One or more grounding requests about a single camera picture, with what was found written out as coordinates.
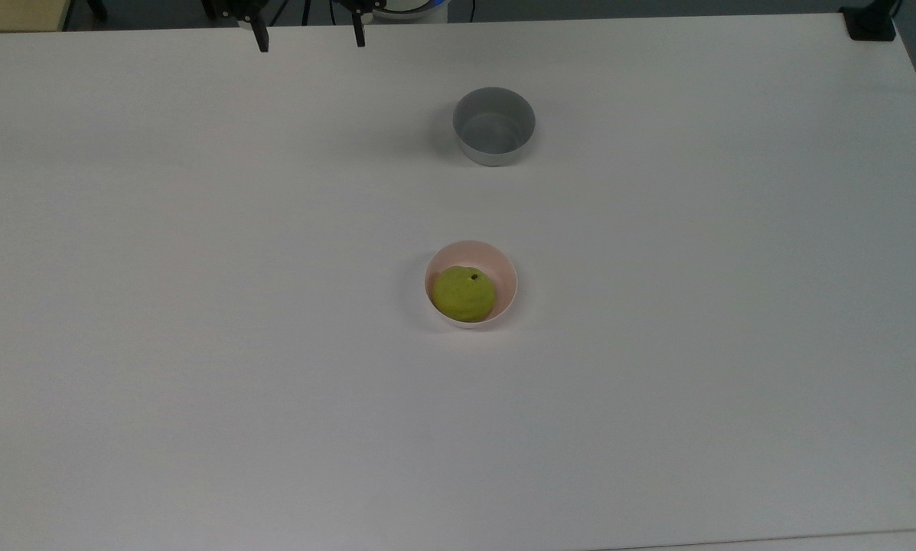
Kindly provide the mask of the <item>black Franka gripper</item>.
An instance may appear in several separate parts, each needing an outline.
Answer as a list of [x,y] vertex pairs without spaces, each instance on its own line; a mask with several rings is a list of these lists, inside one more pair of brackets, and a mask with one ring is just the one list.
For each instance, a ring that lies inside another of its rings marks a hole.
[[[202,1],[204,11],[210,18],[234,18],[246,21],[255,36],[259,52],[269,52],[269,32],[266,28],[261,11],[269,1]],[[364,14],[371,13],[374,9],[386,7],[386,1],[333,1],[345,7],[352,18],[355,41],[358,47],[366,46],[364,36]]]

